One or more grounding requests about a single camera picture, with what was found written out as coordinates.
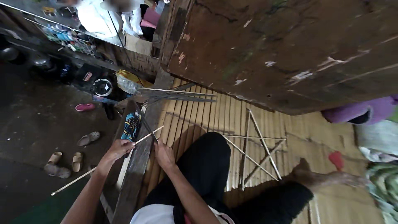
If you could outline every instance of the knee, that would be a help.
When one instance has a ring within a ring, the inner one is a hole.
[[[231,149],[224,136],[217,132],[207,132],[203,135],[206,141],[211,142],[212,145],[216,146],[218,156],[227,157],[231,156]]]

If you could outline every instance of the hand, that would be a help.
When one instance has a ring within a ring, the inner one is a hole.
[[[167,173],[171,168],[176,165],[176,159],[174,158],[173,150],[163,143],[159,139],[158,143],[155,144],[156,160],[158,161],[160,167]]]
[[[115,162],[124,154],[130,152],[135,147],[135,142],[131,142],[126,139],[116,139],[105,155],[102,157],[102,160],[108,162]]]

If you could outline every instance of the black pants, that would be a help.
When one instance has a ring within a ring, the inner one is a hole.
[[[289,182],[271,187],[258,197],[229,210],[222,197],[228,178],[231,150],[224,137],[208,132],[196,140],[177,161],[188,182],[205,202],[219,212],[229,215],[241,224],[289,224],[313,198],[310,190],[301,184]],[[145,199],[144,205],[174,205],[174,221],[184,223],[185,213],[177,192],[165,177]]]

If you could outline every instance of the concrete floor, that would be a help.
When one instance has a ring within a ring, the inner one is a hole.
[[[31,80],[26,66],[1,64],[0,69],[0,217],[9,220],[39,204],[51,192],[98,164],[111,145],[120,119],[107,119],[101,104],[77,112],[91,95],[72,86]],[[77,141],[99,131],[101,138],[86,147]],[[42,167],[53,152],[61,151],[60,166],[71,169],[73,154],[84,154],[84,167],[68,179],[49,177]]]

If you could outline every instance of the white shirt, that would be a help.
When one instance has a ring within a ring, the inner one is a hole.
[[[226,214],[217,212],[209,206],[211,211],[220,221],[220,224],[235,224],[234,221]],[[140,208],[133,216],[130,224],[174,224],[173,216],[174,206],[165,204],[150,204]]]

